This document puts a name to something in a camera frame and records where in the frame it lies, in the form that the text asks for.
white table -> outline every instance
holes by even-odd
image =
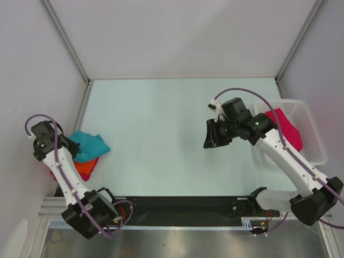
[[[203,149],[207,105],[230,87],[278,99],[273,78],[95,81],[81,130],[100,134],[111,147],[91,179],[91,189],[108,187],[116,196],[233,196],[265,186],[295,190],[277,167],[267,164],[248,141]],[[258,99],[241,97],[253,112]]]

laundry basket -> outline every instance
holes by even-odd
[[[302,101],[293,99],[279,99],[269,101],[269,103],[274,109],[280,108],[288,120],[300,132],[303,144],[303,149],[300,152],[301,155],[313,166],[325,164],[327,162],[327,155],[307,105]],[[270,109],[263,101],[257,101],[254,104],[255,114],[267,111],[270,111]],[[275,164],[266,154],[263,154],[263,157],[267,162]]]

teal cloth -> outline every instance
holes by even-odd
[[[74,159],[78,163],[89,162],[110,151],[110,147],[99,134],[93,136],[79,130],[71,134],[69,139],[80,144],[81,152]]]

gray floor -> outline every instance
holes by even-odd
[[[121,230],[86,240],[73,230],[49,230],[41,258],[329,257],[318,224],[287,220],[268,237],[240,231]]]

white wall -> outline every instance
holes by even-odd
[[[24,122],[46,113],[70,133],[85,85],[38,0],[1,0],[0,35],[1,253],[22,219],[32,233],[43,196],[54,185],[32,155]]]
[[[327,1],[295,59],[282,77],[284,98],[305,101],[328,155],[321,170],[344,181],[344,1]],[[333,209],[344,225],[344,207]]]
[[[316,0],[51,0],[91,78],[275,77]]]

